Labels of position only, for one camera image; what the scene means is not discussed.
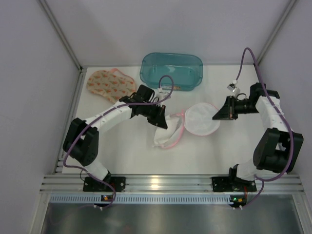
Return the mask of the white bra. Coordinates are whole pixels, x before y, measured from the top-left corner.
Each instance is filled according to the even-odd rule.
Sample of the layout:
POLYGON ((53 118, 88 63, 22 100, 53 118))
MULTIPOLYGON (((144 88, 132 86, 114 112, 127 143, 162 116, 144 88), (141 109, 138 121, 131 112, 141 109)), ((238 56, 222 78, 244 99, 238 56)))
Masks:
POLYGON ((181 115, 168 115, 165 119, 168 128, 156 129, 153 146, 169 149, 174 147, 181 138, 183 132, 183 118, 181 115))

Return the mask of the small white mesh laundry bag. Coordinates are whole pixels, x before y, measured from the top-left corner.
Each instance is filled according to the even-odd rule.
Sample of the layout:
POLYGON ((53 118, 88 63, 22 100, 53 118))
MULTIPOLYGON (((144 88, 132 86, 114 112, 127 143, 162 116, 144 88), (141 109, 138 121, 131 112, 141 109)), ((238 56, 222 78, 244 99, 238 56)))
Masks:
POLYGON ((212 120, 212 117, 217 111, 218 109, 214 105, 202 102, 191 106, 186 111, 174 114, 181 115, 183 118, 183 132, 181 138, 185 131, 198 137, 204 137, 214 133, 220 127, 219 120, 212 120))

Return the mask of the floral pink laundry bag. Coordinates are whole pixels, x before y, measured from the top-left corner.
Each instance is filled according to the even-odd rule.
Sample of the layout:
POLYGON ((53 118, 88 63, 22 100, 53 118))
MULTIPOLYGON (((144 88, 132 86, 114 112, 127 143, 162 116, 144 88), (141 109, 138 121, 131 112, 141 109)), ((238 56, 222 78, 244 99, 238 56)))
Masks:
POLYGON ((134 79, 117 68, 95 71, 88 78, 86 88, 92 94, 100 95, 113 104, 137 90, 134 79))

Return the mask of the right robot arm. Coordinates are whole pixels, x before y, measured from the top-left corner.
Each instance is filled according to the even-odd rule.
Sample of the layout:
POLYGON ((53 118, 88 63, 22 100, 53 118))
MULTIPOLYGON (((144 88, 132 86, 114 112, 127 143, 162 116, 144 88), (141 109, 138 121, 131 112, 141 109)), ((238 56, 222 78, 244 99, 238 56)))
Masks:
POLYGON ((256 146, 253 158, 229 169, 229 177, 239 182, 252 181, 262 170, 276 175, 290 173, 296 163, 304 138, 292 131, 285 122, 277 91, 266 90, 256 83, 250 87, 248 98, 227 96, 213 120, 236 120, 239 114, 258 113, 264 126, 264 135, 256 146))

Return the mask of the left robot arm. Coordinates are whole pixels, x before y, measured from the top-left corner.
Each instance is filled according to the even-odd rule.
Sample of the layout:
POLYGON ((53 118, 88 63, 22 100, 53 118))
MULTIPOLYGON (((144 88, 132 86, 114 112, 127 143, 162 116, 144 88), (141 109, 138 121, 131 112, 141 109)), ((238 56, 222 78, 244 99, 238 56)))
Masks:
POLYGON ((154 90, 141 85, 130 96, 123 96, 112 107, 88 119, 75 118, 72 120, 63 151, 65 157, 71 157, 79 162, 78 169, 88 173, 99 181, 105 181, 110 172, 98 159, 99 133, 107 132, 116 125, 135 116, 144 116, 148 123, 162 129, 168 129, 165 119, 164 101, 170 98, 168 93, 158 89, 159 101, 151 102, 154 90))

